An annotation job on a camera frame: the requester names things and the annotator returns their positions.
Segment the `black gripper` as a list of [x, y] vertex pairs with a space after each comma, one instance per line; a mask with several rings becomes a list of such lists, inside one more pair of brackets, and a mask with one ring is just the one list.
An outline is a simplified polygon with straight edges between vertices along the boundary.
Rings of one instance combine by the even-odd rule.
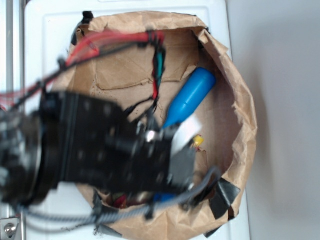
[[58, 99], [61, 181], [130, 194], [179, 194], [193, 183], [196, 150], [185, 146], [202, 129], [197, 116], [161, 129], [151, 111], [140, 124], [111, 101], [74, 92]]

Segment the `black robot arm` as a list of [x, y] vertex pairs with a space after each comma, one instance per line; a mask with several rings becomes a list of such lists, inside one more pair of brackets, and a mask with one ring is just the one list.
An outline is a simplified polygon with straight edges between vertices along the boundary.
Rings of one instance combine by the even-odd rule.
[[0, 198], [13, 206], [41, 203], [60, 182], [111, 194], [180, 194], [193, 182], [191, 142], [174, 152], [175, 128], [153, 114], [139, 125], [115, 102], [60, 91], [37, 111], [0, 115]]

